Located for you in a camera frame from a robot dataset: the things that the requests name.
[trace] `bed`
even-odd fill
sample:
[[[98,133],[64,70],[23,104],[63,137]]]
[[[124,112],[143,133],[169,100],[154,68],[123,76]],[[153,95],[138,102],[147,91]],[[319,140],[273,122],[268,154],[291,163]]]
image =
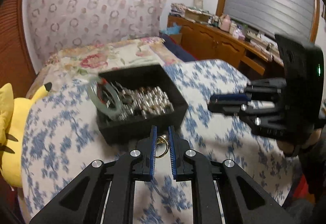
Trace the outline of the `bed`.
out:
[[[206,107],[213,92],[234,92],[248,79],[221,60],[164,69],[189,105],[181,133],[191,148],[213,161],[234,160],[282,205],[298,176],[298,159],[285,158],[274,140],[252,135],[238,117],[212,114]],[[21,207],[27,222],[92,161],[114,161],[135,148],[135,141],[105,142],[96,125],[96,108],[79,78],[30,110],[22,153]],[[157,153],[163,151],[158,146]],[[133,223],[192,223],[191,184],[172,180],[169,155],[156,160],[152,182],[136,183]]]
[[[51,92],[54,93],[73,79],[87,81],[98,72],[147,64],[170,65],[177,62],[181,60],[164,46],[164,39],[159,37],[63,49],[47,60],[26,97],[33,96],[41,85],[48,82],[52,83]]]

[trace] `pink floral quilt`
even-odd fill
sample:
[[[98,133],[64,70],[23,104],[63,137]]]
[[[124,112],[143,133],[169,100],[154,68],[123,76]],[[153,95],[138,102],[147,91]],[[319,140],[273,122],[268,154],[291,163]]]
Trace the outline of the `pink floral quilt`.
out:
[[[53,54],[39,72],[26,97],[45,83],[57,92],[65,83],[78,78],[88,81],[99,72],[147,64],[170,65],[181,62],[159,37],[124,40],[106,45],[68,48]]]

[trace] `blue plastic bag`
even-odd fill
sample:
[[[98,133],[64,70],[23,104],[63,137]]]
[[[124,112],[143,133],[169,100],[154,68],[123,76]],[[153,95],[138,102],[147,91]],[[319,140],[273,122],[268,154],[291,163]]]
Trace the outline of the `blue plastic bag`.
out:
[[[162,33],[167,35],[176,35],[180,33],[181,28],[182,26],[178,26],[176,23],[173,23],[173,27],[162,30]]]

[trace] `black plastic bin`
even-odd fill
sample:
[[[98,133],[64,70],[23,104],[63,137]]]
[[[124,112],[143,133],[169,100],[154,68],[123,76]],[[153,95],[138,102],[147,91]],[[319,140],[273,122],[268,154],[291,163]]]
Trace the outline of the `black plastic bin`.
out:
[[[158,128],[158,134],[167,131],[173,125],[179,129],[188,109],[188,104],[160,65],[148,65],[134,68],[125,68],[105,73],[99,73],[108,82],[118,82],[122,86],[135,90],[140,87],[159,86],[167,93],[174,111],[168,114],[152,116],[144,119],[134,117],[131,121],[109,121],[107,116],[97,111],[97,125],[108,144],[125,144],[130,140],[139,140],[149,137],[152,125]]]

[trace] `pikachu plush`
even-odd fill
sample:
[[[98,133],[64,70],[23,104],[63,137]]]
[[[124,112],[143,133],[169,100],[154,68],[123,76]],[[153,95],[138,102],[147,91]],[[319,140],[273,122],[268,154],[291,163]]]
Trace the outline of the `pikachu plush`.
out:
[[[47,96],[51,88],[52,83],[43,85],[32,99],[14,99],[9,83],[0,89],[0,172],[12,187],[22,187],[22,140],[29,110],[38,99]]]

